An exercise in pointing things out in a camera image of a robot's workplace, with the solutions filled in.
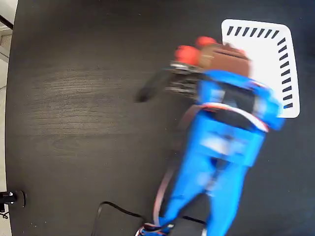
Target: black tabletop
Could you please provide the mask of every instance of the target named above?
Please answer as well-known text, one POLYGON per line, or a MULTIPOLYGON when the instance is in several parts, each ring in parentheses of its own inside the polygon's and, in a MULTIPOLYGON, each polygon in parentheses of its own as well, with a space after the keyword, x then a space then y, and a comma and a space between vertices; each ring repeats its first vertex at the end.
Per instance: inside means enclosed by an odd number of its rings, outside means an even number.
POLYGON ((25 191, 27 205, 10 208, 13 236, 90 235, 105 200, 151 215, 190 101, 161 93, 138 104, 134 95, 178 45, 220 40, 224 19, 291 29, 301 103, 297 118, 269 133, 228 235, 314 235, 314 10, 311 0, 19 1, 5 161, 7 187, 25 191))

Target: white tray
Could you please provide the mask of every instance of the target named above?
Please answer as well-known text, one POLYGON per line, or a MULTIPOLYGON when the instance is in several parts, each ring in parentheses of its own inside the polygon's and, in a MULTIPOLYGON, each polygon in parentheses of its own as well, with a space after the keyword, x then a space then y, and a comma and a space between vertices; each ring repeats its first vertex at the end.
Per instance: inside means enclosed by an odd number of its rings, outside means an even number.
POLYGON ((282 104, 279 117, 300 113, 299 88, 290 29, 285 25, 224 20, 222 41, 243 49, 251 59, 250 77, 271 87, 282 104))

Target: brown gripper part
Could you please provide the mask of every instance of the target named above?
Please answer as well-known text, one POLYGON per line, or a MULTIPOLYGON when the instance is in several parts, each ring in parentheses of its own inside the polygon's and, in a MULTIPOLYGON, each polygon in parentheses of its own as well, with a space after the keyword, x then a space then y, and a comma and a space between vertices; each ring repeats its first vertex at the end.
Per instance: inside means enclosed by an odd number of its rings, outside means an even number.
POLYGON ((199 66, 205 70, 224 70, 248 77, 250 60, 229 44, 211 44, 201 49, 199 66))

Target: striped border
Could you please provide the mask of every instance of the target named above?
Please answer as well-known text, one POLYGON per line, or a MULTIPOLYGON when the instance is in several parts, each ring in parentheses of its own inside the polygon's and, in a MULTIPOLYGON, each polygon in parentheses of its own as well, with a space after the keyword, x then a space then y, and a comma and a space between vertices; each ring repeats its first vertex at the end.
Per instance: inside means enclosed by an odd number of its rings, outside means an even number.
MULTIPOLYGON (((235 27, 235 33, 234 36, 241 36, 239 35, 242 27, 235 27)), ((234 29, 234 26, 230 26, 227 32, 227 36, 231 35, 232 31, 234 29)), ((242 36, 246 36, 248 34, 250 34, 250 37, 257 37, 257 38, 270 38, 270 39, 274 39, 277 34, 279 33, 279 30, 274 30, 274 32, 272 33, 272 29, 263 29, 263 28, 250 28, 250 27, 245 27, 244 32, 242 33, 242 36)), ((286 105, 283 106, 283 109, 287 109, 287 108, 291 108, 293 107, 293 102, 291 102, 290 100, 293 98, 293 94, 290 93, 288 94, 288 91, 292 90, 292 86, 291 84, 291 76, 290 76, 290 68, 289 68, 289 61, 288 61, 288 52, 287 52, 287 46, 285 43, 285 38, 283 38, 282 40, 280 40, 278 42, 278 53, 279 53, 279 61, 280 61, 280 69, 281 71, 283 71, 281 73, 281 77, 282 77, 282 84, 286 86, 286 88, 284 88, 282 90, 282 93, 286 93, 285 96, 283 96, 283 101, 287 101, 288 103, 286 105)))

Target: wood grain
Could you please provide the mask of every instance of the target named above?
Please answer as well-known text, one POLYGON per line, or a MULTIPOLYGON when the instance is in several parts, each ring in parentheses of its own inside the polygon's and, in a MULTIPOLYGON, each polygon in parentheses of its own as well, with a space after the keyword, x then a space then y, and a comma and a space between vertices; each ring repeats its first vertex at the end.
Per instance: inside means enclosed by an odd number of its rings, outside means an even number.
POLYGON ((8 73, 6 174, 8 189, 22 189, 28 199, 25 209, 10 208, 13 235, 89 235, 104 200, 151 215, 174 127, 190 102, 161 93, 137 104, 134 95, 177 45, 199 35, 220 39, 226 18, 291 29, 301 99, 299 117, 267 137, 229 235, 308 235, 315 207, 313 8, 293 0, 20 1, 8 73))

